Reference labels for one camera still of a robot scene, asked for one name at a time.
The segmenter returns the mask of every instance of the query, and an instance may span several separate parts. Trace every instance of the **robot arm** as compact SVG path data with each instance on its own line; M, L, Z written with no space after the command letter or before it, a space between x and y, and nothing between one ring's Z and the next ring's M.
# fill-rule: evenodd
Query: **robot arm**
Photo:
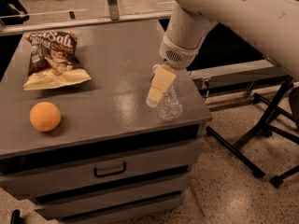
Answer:
M299 4L293 0L176 0L160 55L175 69L189 66L206 34L221 22L299 79Z

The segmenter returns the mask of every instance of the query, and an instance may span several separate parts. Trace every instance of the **cabinet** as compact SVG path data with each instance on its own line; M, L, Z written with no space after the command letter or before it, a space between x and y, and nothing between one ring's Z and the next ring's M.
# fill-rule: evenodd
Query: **cabinet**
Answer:
M185 70L175 82L181 117L162 120L146 105L151 68L162 63L160 23L73 30L92 80L24 91L30 44L23 40L0 84L0 187L64 224L105 224L180 205L211 115ZM63 115L51 133L29 121L31 107L42 101Z

